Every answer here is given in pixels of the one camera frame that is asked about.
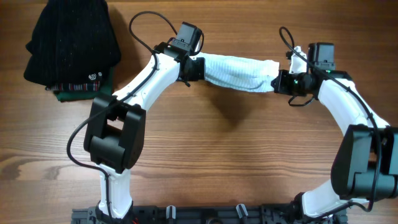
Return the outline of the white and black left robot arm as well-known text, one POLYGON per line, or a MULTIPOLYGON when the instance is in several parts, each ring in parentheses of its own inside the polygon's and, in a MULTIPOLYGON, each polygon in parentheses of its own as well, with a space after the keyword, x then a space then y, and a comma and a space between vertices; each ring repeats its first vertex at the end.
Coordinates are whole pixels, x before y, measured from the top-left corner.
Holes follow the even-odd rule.
POLYGON ((132 215, 130 169, 144 146, 146 115, 161 93, 175 82, 202 80, 204 59, 195 58, 203 32, 183 22, 176 38, 156 45, 150 62, 124 88, 93 100, 84 150, 101 170, 101 200, 95 208, 101 223, 125 223, 132 215))

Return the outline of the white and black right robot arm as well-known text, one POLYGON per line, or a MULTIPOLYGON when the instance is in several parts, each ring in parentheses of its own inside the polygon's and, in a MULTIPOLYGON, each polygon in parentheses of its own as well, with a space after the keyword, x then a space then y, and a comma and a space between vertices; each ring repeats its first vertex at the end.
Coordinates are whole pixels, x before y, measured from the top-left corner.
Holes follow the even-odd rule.
POLYGON ((275 93, 292 99, 310 95, 324 105, 343 133, 330 179, 299 193, 281 214, 290 222, 324 220, 351 206, 365 212, 375 202, 397 198, 397 128, 380 118, 334 63, 334 45, 313 43, 309 54, 288 46, 290 70, 271 82, 275 93))

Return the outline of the light blue striped cloth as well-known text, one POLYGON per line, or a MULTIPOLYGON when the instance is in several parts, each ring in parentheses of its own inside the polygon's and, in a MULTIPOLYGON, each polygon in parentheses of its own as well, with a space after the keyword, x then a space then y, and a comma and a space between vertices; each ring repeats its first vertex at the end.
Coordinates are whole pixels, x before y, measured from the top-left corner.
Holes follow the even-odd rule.
POLYGON ((278 62, 206 53, 198 56, 205 59, 204 79, 214 85, 253 93, 274 90, 271 81, 279 74, 278 62))

